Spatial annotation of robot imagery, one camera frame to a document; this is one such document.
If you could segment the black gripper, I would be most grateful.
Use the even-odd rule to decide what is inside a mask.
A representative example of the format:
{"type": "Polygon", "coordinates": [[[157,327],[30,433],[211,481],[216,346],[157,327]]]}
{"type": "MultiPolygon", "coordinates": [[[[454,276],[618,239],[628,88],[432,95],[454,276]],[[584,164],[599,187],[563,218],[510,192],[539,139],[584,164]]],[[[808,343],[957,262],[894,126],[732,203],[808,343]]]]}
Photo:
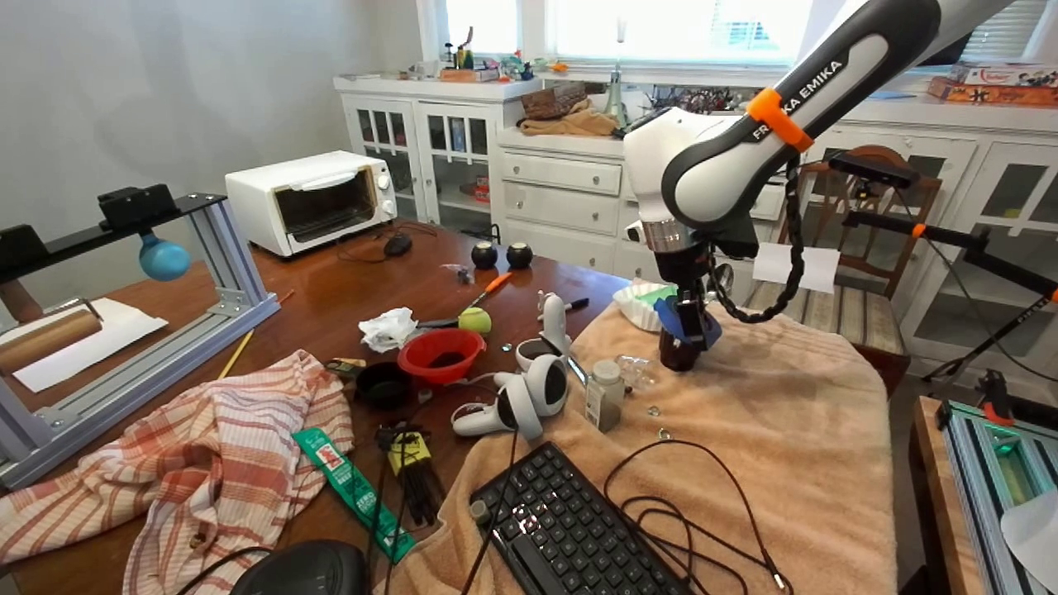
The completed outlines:
{"type": "Polygon", "coordinates": [[[656,264],[679,296],[706,305],[706,275],[711,271],[706,246],[658,251],[656,264]]]}

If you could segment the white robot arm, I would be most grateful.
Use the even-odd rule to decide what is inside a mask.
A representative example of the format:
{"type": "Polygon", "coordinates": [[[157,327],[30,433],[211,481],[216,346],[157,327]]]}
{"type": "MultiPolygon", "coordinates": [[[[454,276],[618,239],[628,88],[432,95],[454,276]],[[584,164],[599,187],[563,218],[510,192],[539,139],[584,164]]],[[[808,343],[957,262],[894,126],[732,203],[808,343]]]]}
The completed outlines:
{"type": "Polygon", "coordinates": [[[638,197],[634,239],[679,286],[660,327],[701,340],[711,318],[701,276],[711,251],[755,256],[750,209],[777,168],[795,168],[820,131],[903,68],[935,55],[1013,0],[863,0],[741,115],[669,110],[625,135],[638,197]]]}

